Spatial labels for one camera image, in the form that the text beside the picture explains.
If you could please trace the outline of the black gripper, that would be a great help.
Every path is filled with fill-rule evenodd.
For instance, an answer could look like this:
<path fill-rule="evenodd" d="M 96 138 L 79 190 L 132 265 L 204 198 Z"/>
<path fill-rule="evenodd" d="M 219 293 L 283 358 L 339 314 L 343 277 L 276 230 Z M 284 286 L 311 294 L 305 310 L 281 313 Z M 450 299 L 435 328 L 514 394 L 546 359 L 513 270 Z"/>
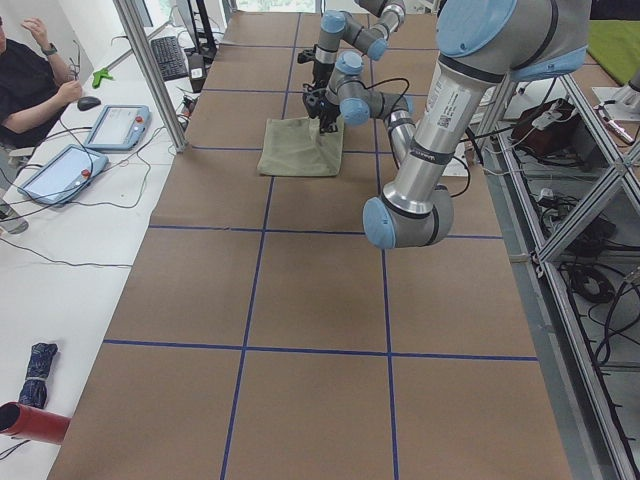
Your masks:
<path fill-rule="evenodd" d="M 311 84 L 303 85 L 303 103 L 311 119 L 319 120 L 320 133 L 336 133 L 340 110 L 326 98 L 326 88 L 316 88 Z"/>
<path fill-rule="evenodd" d="M 305 92 L 312 92 L 327 87 L 332 74 L 332 64 L 325 63 L 325 54 L 326 51 L 318 45 L 303 49 L 297 54 L 298 64 L 313 63 L 313 79 L 311 83 L 303 84 Z"/>

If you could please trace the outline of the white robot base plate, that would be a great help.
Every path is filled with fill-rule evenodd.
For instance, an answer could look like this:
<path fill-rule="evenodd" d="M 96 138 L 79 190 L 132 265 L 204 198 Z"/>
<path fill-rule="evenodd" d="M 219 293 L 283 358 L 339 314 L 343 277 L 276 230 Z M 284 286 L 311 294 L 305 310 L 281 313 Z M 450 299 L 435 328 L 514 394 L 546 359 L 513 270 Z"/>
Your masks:
<path fill-rule="evenodd" d="M 468 160 L 465 154 L 465 146 L 463 143 L 459 143 L 456 146 L 454 155 L 448 165 L 446 166 L 443 176 L 444 177 L 463 177 L 468 176 Z"/>

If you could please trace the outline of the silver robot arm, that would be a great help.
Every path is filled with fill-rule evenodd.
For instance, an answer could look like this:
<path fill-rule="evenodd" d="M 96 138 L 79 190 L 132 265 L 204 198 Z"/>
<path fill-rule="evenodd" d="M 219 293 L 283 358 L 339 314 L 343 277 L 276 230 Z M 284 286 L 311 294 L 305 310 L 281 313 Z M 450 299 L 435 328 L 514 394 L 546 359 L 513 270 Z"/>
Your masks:
<path fill-rule="evenodd" d="M 419 121 L 401 94 L 383 93 L 361 80 L 365 59 L 385 53 L 404 22 L 400 1 L 367 1 L 376 17 L 365 27 L 351 14 L 329 10 L 316 45 L 301 62 L 314 79 L 303 99 L 322 132 L 338 121 L 383 121 L 398 164 L 395 178 L 363 209 L 369 242 L 388 250 L 441 241 L 453 223 L 453 204 L 440 178 L 468 129 L 485 92 L 504 78 L 558 77 L 584 62 L 591 5 L 587 1 L 449 1 L 436 25 L 438 68 Z"/>
<path fill-rule="evenodd" d="M 299 64 L 313 62 L 313 81 L 303 85 L 306 93 L 328 85 L 342 42 L 378 61 L 388 48 L 391 34 L 404 23 L 406 8 L 401 0 L 356 1 L 356 4 L 378 21 L 371 27 L 365 27 L 349 12 L 326 10 L 321 17 L 318 41 L 312 49 L 300 52 L 297 58 Z"/>

